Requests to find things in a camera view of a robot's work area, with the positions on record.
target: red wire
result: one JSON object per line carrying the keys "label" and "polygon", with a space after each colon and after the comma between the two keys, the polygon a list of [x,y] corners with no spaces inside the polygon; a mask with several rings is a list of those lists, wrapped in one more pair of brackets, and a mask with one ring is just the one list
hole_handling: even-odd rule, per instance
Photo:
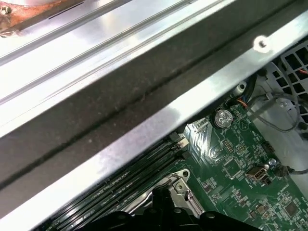
{"label": "red wire", "polygon": [[300,72],[300,73],[302,73],[302,74],[306,74],[306,75],[308,75],[308,72],[307,72],[307,71],[304,71],[304,70],[299,70],[299,72]]}

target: metal sheet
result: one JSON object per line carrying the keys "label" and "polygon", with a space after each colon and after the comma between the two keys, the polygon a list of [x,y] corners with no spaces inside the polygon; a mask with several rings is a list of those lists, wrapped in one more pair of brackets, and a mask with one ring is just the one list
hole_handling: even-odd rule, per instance
{"label": "metal sheet", "polygon": [[233,1],[88,1],[1,41],[0,137]]}
{"label": "metal sheet", "polygon": [[58,0],[2,0],[2,1],[16,5],[37,6],[37,5],[48,4]]}
{"label": "metal sheet", "polygon": [[0,220],[0,230],[27,231],[40,224],[70,200],[110,176],[153,142],[167,135],[306,35],[308,11],[269,37],[272,41],[270,52],[258,53],[254,49],[248,50],[5,216]]}

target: orange wire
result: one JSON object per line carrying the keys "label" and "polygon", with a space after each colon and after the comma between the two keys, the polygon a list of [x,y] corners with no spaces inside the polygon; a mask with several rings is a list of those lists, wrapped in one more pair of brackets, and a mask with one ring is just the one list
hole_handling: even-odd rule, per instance
{"label": "orange wire", "polygon": [[244,107],[248,107],[248,105],[244,101],[242,101],[240,99],[237,99],[236,101],[241,103]]}
{"label": "orange wire", "polygon": [[300,73],[302,73],[302,74],[306,74],[306,75],[308,75],[308,72],[307,72],[307,71],[304,71],[304,70],[299,70],[299,72],[300,72]]}

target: screw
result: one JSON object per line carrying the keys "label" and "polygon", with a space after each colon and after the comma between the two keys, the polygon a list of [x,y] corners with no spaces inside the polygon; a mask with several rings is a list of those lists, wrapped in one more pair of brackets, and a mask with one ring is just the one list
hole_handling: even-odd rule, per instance
{"label": "screw", "polygon": [[183,171],[183,177],[188,177],[188,171]]}
{"label": "screw", "polygon": [[280,107],[286,107],[287,105],[288,105],[287,102],[281,102],[281,103],[280,103]]}
{"label": "screw", "polygon": [[181,183],[178,183],[176,186],[176,189],[178,190],[178,191],[182,191],[183,190],[183,185],[181,184]]}
{"label": "screw", "polygon": [[269,39],[264,36],[264,35],[261,35],[261,36],[258,36],[255,38],[254,40],[254,49],[255,51],[257,52],[260,52],[260,53],[267,53],[270,51],[270,43],[269,43]]}
{"label": "screw", "polygon": [[174,211],[175,213],[181,213],[181,212],[182,212],[182,210],[181,210],[180,208],[175,208],[173,211]]}
{"label": "screw", "polygon": [[267,44],[265,43],[265,41],[262,40],[262,41],[259,42],[259,46],[261,48],[265,48],[267,46]]}
{"label": "screw", "polygon": [[207,217],[207,218],[210,218],[210,219],[214,219],[214,218],[215,218],[215,215],[212,214],[212,213],[207,213],[207,214],[206,214],[206,217]]}
{"label": "screw", "polygon": [[8,6],[2,6],[0,9],[0,13],[3,15],[10,14],[12,13],[12,9],[11,7],[8,7]]}

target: motherboard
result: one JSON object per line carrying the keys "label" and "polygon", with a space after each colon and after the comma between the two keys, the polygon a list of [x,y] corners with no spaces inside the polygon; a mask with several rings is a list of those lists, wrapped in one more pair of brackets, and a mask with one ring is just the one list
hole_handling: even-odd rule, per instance
{"label": "motherboard", "polygon": [[190,185],[205,210],[214,210],[265,231],[308,230],[308,202],[287,177],[274,173],[275,150],[241,105],[228,109],[229,128],[209,117],[186,127],[192,158]]}
{"label": "motherboard", "polygon": [[142,213],[152,190],[167,185],[175,206],[195,217],[217,211],[264,231],[307,231],[308,201],[279,166],[246,110],[222,105],[154,144],[38,230],[73,231],[115,211]]}

